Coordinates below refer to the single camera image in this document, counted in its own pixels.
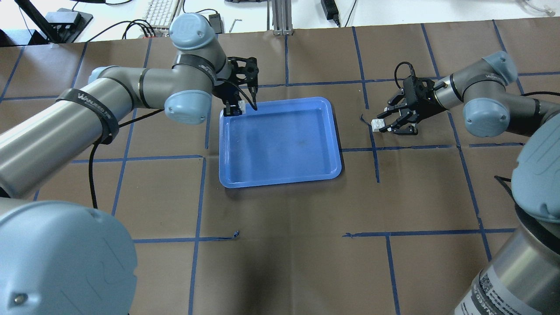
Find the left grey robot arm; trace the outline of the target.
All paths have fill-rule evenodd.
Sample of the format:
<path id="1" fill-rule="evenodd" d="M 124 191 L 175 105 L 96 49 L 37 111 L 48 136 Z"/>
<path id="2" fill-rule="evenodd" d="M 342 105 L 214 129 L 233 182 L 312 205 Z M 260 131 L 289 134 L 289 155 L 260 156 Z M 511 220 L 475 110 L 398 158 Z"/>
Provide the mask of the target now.
<path id="1" fill-rule="evenodd" d="M 89 147 L 110 145 L 138 108 L 201 124 L 212 98 L 228 116 L 256 109 L 258 64 L 226 56 L 209 22 L 178 16 L 169 30 L 178 50 L 169 69 L 102 66 L 88 84 L 1 135 L 1 313 L 127 315 L 137 253 L 127 229 L 97 206 L 27 197 Z"/>

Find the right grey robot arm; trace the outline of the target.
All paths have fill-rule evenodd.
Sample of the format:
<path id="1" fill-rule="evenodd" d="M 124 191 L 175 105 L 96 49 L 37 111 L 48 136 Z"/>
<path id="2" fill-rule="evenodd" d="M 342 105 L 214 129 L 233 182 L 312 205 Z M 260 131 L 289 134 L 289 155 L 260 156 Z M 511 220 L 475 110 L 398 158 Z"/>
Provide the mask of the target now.
<path id="1" fill-rule="evenodd" d="M 479 271 L 452 315 L 557 315 L 559 313 L 559 103 L 537 93 L 516 95 L 507 87 L 518 70 L 505 51 L 484 56 L 440 79 L 416 74 L 397 80 L 397 92 L 372 120 L 378 133 L 418 134 L 423 120 L 457 108 L 473 137 L 518 134 L 516 150 L 488 156 L 510 163 L 495 179 L 512 200 L 518 227 Z"/>

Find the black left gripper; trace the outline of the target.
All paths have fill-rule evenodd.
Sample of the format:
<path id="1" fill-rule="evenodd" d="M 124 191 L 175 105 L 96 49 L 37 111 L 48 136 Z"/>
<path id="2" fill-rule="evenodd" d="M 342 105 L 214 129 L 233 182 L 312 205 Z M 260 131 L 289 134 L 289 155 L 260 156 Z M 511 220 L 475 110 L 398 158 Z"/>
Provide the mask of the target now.
<path id="1" fill-rule="evenodd" d="M 213 95 L 220 98 L 224 104 L 224 116 L 238 116 L 238 97 L 240 86 L 246 85 L 251 95 L 251 107 L 258 110 L 256 96 L 258 93 L 258 60 L 254 56 L 242 58 L 228 56 L 222 71 L 217 74 L 217 82 L 213 88 Z"/>

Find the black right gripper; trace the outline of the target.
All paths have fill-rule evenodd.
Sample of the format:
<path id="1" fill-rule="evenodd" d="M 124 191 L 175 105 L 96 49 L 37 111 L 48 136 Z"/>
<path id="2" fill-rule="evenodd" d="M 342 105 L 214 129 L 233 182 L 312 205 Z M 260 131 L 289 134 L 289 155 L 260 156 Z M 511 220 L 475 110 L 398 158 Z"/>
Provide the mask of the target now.
<path id="1" fill-rule="evenodd" d="M 416 115 L 401 115 L 391 124 L 381 128 L 382 133 L 390 132 L 402 136 L 418 135 L 418 115 L 438 114 L 438 102 L 435 100 L 434 80 L 409 76 L 402 82 L 402 87 L 388 101 L 378 119 L 384 119 L 400 109 L 414 111 Z"/>

